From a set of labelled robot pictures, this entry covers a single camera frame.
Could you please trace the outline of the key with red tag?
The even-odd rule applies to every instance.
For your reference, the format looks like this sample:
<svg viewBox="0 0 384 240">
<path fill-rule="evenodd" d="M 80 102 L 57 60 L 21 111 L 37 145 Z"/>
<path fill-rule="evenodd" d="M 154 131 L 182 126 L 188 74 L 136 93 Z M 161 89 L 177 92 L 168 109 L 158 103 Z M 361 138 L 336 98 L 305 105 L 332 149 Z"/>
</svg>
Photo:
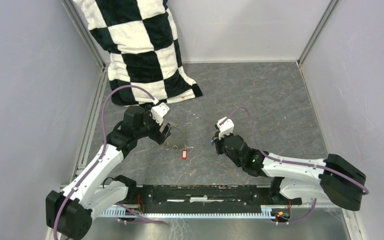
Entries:
<svg viewBox="0 0 384 240">
<path fill-rule="evenodd" d="M 193 146 L 185 146 L 181 151 L 181 159 L 186 160 L 190 151 L 194 149 Z"/>
</svg>

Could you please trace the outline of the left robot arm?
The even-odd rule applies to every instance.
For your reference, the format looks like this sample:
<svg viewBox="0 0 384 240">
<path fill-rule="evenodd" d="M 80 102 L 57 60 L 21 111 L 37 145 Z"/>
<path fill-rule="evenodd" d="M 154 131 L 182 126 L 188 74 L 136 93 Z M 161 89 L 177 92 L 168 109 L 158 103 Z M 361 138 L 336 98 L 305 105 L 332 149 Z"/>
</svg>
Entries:
<svg viewBox="0 0 384 240">
<path fill-rule="evenodd" d="M 99 186 L 109 173 L 137 146 L 138 140 L 149 138 L 162 145 L 170 136 L 171 125 L 163 124 L 170 108 L 164 103 L 146 107 L 129 106 L 123 119 L 105 134 L 104 143 L 85 169 L 61 191 L 52 190 L 45 199 L 46 225 L 58 233 L 81 240 L 93 221 L 107 209 L 123 201 L 137 198 L 135 181 L 113 180 L 104 189 Z"/>
</svg>

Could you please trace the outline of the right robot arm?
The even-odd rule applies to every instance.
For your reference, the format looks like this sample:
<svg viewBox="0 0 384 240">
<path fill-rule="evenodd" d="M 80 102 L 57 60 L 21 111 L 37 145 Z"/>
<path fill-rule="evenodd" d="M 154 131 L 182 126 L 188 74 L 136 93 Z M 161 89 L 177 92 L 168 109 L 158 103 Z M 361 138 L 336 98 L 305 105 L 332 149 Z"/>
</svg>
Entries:
<svg viewBox="0 0 384 240">
<path fill-rule="evenodd" d="M 337 154 L 319 159 L 284 157 L 252 148 L 233 133 L 216 132 L 211 144 L 248 175 L 272 178 L 268 196 L 275 204 L 317 199 L 356 212 L 367 193 L 366 175 Z"/>
</svg>

